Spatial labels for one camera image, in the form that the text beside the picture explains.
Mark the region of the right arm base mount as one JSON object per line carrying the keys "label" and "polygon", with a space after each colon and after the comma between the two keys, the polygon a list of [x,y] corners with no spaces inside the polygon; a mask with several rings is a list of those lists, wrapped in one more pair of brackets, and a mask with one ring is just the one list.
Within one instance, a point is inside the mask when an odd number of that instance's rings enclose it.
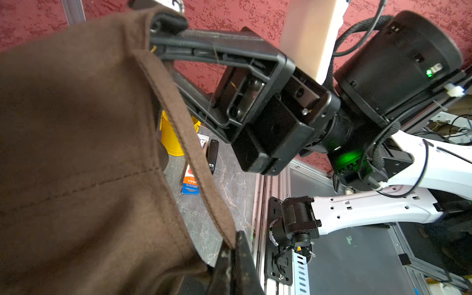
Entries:
{"label": "right arm base mount", "polygon": [[294,223],[295,213],[292,208],[280,199],[271,197],[267,210],[267,238],[265,248],[265,276],[281,284],[293,284],[292,251],[285,250],[291,246],[290,230],[286,229]]}

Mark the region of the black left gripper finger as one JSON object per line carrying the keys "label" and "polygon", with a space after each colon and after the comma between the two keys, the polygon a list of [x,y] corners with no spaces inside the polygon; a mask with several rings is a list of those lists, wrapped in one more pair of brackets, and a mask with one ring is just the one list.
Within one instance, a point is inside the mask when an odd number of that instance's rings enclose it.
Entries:
{"label": "black left gripper finger", "polygon": [[222,243],[206,293],[208,295],[262,295],[264,293],[247,237],[243,231],[236,233],[234,249]]}

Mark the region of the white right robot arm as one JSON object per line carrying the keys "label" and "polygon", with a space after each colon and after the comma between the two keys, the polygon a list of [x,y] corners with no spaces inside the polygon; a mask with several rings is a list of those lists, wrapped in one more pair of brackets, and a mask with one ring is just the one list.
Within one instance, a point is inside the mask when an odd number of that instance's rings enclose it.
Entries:
{"label": "white right robot arm", "polygon": [[336,176],[358,190],[381,190],[399,173],[387,141],[428,91],[452,77],[462,57],[434,24],[410,11],[375,17],[376,35],[336,74],[329,90],[252,32],[188,29],[159,14],[150,46],[165,61],[224,65],[215,98],[183,75],[173,78],[191,114],[232,146],[245,172],[276,175],[295,156],[328,155]]}

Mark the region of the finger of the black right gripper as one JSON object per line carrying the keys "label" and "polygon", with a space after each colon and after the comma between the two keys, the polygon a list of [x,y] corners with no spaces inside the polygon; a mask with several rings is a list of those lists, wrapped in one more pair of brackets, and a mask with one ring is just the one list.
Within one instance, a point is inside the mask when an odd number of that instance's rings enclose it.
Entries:
{"label": "finger of the black right gripper", "polygon": [[215,99],[198,88],[179,71],[173,70],[172,78],[189,112],[202,121],[220,139],[225,142],[234,142],[240,124],[232,122],[222,109],[215,108],[213,105]]}
{"label": "finger of the black right gripper", "polygon": [[162,60],[195,61],[249,70],[275,70],[286,57],[254,31],[187,29],[178,34],[154,33],[149,39]]}

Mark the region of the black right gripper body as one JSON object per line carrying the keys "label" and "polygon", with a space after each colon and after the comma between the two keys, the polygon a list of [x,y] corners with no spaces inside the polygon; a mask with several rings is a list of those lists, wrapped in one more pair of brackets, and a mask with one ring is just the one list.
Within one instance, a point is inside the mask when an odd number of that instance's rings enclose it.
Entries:
{"label": "black right gripper body", "polygon": [[277,175],[327,134],[340,98],[280,52],[223,53],[216,125],[245,172]]}

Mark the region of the brown baseball cap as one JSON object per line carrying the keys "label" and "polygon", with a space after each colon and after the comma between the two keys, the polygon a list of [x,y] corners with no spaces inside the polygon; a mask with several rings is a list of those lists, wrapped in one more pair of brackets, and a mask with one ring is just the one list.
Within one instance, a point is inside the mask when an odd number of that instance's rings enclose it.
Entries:
{"label": "brown baseball cap", "polygon": [[1,54],[1,293],[174,294],[205,272],[163,174],[163,108],[231,247],[236,227],[169,73],[149,46],[185,16],[113,14]]}

